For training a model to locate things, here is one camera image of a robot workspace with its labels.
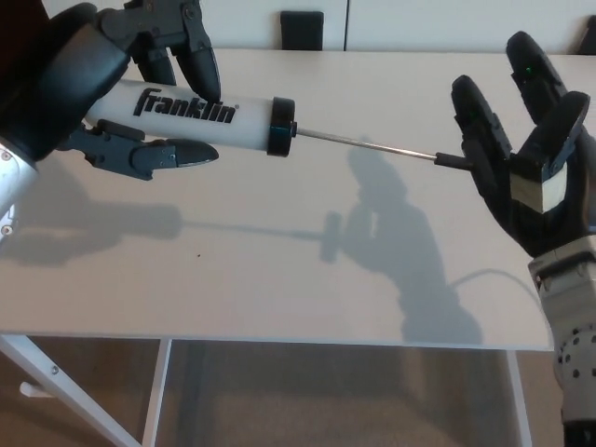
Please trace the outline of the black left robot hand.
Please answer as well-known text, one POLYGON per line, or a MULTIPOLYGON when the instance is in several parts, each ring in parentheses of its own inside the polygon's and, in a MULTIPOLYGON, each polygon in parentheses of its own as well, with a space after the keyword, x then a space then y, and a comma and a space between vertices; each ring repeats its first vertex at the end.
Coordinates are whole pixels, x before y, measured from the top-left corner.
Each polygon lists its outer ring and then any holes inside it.
POLYGON ((120 9, 91 3, 49 16, 39 1, 1 5, 1 139, 28 162, 55 150, 82 152, 97 169, 148 181, 156 169, 210 163, 214 147, 184 139, 147 142, 109 120, 83 120, 135 63, 144 80, 171 85, 179 65, 208 104, 221 98, 210 38, 196 1, 129 1, 120 9))

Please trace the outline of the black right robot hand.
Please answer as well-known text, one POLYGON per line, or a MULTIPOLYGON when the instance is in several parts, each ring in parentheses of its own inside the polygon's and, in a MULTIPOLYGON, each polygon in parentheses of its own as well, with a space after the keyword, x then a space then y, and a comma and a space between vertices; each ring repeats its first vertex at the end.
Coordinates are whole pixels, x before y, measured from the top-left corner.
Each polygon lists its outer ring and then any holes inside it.
POLYGON ((506 54, 534 128, 518 151, 476 83, 452 83, 462 152, 488 211, 535 258, 595 231, 595 140, 585 120, 588 94, 568 89, 528 33, 506 54))

